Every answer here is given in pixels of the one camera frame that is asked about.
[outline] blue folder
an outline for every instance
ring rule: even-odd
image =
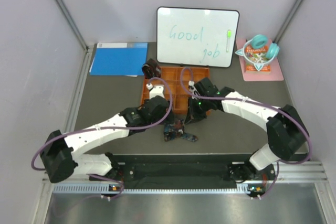
[[[143,76],[141,67],[146,62],[147,47],[147,43],[98,44],[90,74]]]

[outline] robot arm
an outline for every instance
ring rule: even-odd
[[[188,101],[189,106],[187,116],[189,122],[196,122],[206,118],[205,112],[209,109],[221,110],[225,113],[234,114],[249,120],[267,132],[268,143],[254,152],[249,160],[245,162],[244,170],[249,173],[249,178],[253,177],[253,174],[263,170],[273,162],[280,159],[286,161],[290,160],[292,155],[306,141],[304,135],[286,117],[272,109],[247,103],[246,101],[253,100],[239,94],[231,88],[225,87],[218,90],[208,78],[205,78],[197,83],[192,81],[189,82],[189,89],[194,94],[199,94],[204,97],[242,99],[242,102],[238,102],[232,100],[199,100],[195,99],[195,97],[190,98]],[[306,130],[300,116],[293,106],[286,105],[283,108],[275,108],[290,115]]]
[[[142,130],[126,127],[146,126],[160,120],[166,113],[169,103],[163,95],[163,86],[150,87],[150,99],[138,108],[127,108],[104,122],[87,129],[90,132],[70,135],[50,144],[40,157],[52,183],[58,183],[74,174],[97,174],[104,176],[118,166],[110,153],[101,155],[85,154],[87,151],[117,138],[127,137]],[[100,130],[102,127],[120,129]],[[52,132],[47,140],[61,135]]]

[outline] whiteboard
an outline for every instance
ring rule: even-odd
[[[229,67],[239,21],[236,10],[159,7],[159,62]]]

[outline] whiteboard black frame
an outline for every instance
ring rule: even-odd
[[[157,21],[157,12],[159,11],[160,8],[175,8],[175,9],[193,9],[193,10],[227,10],[227,11],[234,11],[234,12],[237,12],[238,13],[238,21],[237,21],[237,27],[236,27],[236,35],[235,35],[235,39],[234,39],[234,42],[233,42],[233,46],[235,47],[235,44],[236,44],[236,38],[237,38],[237,31],[238,31],[238,25],[239,25],[239,19],[240,19],[240,12],[238,10],[234,10],[234,9],[213,9],[213,8],[194,8],[194,7],[173,7],[173,6],[159,6],[157,9],[156,9],[156,45],[158,43],[158,21]],[[192,64],[188,64],[188,66],[196,66],[196,67],[206,67],[206,68],[209,68],[209,67],[212,67],[212,68],[229,68],[231,67],[231,64],[232,64],[232,57],[233,57],[233,54],[234,54],[234,50],[232,52],[232,55],[231,55],[231,62],[230,62],[230,65],[228,67],[218,67],[218,66],[209,66],[209,65],[192,65]],[[158,53],[157,53],[157,47],[156,47],[156,59],[159,63],[167,63],[167,62],[161,62],[159,61],[158,59]],[[169,62],[169,64],[176,64],[176,65],[179,65],[179,66],[186,66],[187,64],[184,64],[184,63],[171,63]]]

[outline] green marker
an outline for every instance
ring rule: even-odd
[[[231,30],[228,30],[226,35],[227,35],[227,40],[226,40],[226,52],[229,52],[230,38],[231,38]]]

